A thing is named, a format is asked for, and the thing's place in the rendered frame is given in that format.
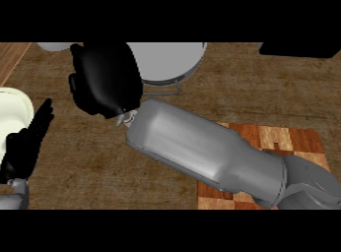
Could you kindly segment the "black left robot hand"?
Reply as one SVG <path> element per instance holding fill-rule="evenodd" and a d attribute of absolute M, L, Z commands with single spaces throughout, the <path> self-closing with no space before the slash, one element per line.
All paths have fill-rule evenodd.
<path fill-rule="evenodd" d="M 6 136 L 6 152 L 0 163 L 0 184 L 13 179 L 28 179 L 37 164 L 43 137 L 53 119 L 50 99 L 37 110 L 31 124 Z"/>

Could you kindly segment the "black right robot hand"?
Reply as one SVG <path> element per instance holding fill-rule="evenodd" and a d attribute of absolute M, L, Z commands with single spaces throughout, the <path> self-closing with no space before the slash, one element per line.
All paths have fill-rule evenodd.
<path fill-rule="evenodd" d="M 69 45 L 74 72 L 68 86 L 77 107 L 106 119 L 139 107 L 142 82 L 130 48 L 124 42 Z"/>

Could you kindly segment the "grey metal pot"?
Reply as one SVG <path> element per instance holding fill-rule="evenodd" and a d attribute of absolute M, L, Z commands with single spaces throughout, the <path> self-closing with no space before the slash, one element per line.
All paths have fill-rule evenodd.
<path fill-rule="evenodd" d="M 172 92 L 146 92 L 143 95 L 176 95 L 180 83 L 198 69 L 207 49 L 206 42 L 129 42 L 140 82 L 152 87 L 174 86 Z"/>

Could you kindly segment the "checkered wooden cutting board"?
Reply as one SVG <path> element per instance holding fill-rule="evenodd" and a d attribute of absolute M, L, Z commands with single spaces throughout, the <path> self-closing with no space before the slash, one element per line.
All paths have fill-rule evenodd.
<path fill-rule="evenodd" d="M 272 152 L 278 156 L 299 156 L 317 163 L 326 170 L 330 170 L 320 138 L 314 130 L 225 122 L 219 122 L 219 125 L 234 130 L 257 150 Z M 197 209 L 262 210 L 262 207 L 244 192 L 237 194 L 220 192 L 207 184 L 198 182 Z"/>

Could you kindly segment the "pale grey round object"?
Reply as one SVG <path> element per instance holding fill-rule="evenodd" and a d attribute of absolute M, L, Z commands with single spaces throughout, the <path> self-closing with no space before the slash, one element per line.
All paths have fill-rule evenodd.
<path fill-rule="evenodd" d="M 44 51 L 50 51 L 50 52 L 62 51 L 68 49 L 71 45 L 72 45 L 72 42 L 38 42 L 38 47 Z"/>

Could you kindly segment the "black appliance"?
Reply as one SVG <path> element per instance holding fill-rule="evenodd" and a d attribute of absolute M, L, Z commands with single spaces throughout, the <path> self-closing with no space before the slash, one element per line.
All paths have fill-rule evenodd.
<path fill-rule="evenodd" d="M 278 43 L 260 42 L 257 51 L 262 55 L 331 58 L 341 50 L 341 42 Z"/>

